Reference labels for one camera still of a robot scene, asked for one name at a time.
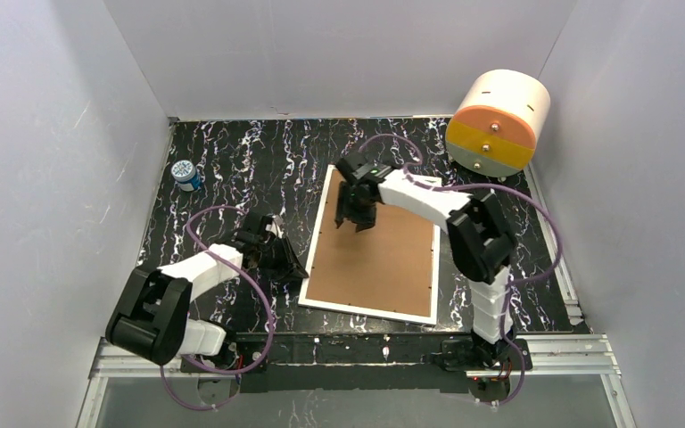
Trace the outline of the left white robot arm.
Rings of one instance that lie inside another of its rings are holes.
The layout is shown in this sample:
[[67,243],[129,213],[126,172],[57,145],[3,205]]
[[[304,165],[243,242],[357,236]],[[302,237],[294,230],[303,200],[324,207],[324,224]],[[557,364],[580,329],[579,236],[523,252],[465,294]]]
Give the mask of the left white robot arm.
[[227,343],[227,330],[190,318],[190,305],[250,269],[280,282],[309,276],[279,219],[249,212],[237,229],[190,258],[162,267],[135,267],[111,313],[105,338],[157,365],[180,356],[217,356]]

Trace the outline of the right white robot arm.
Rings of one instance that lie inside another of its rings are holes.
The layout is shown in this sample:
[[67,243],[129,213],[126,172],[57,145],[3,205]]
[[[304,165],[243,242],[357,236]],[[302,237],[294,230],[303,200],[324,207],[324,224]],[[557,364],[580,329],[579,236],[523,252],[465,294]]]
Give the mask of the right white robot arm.
[[413,176],[403,167],[370,161],[360,153],[341,158],[335,168],[342,175],[337,226],[349,221],[358,232],[370,229],[379,205],[430,221],[447,234],[453,263],[469,281],[477,311],[472,332],[490,344],[510,335],[513,322],[505,300],[517,239],[494,195],[475,198],[442,190],[430,177]]

